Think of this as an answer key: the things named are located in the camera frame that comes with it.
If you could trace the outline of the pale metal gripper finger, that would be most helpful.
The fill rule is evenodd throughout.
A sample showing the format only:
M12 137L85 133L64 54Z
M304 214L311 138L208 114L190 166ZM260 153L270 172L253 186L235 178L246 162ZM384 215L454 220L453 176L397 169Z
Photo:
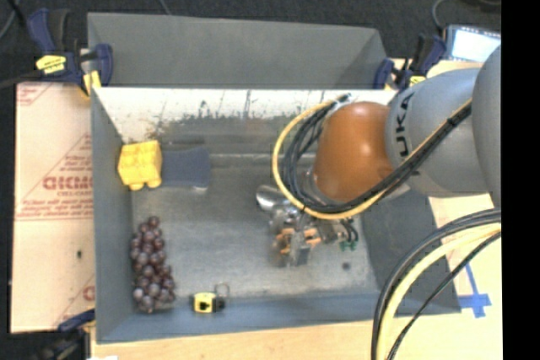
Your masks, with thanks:
M303 266L309 261L311 247L308 244L275 244L273 252L278 266Z
M306 241L312 241L316 238L315 228L283 228L274 239L278 242L290 242L294 234L301 234Z

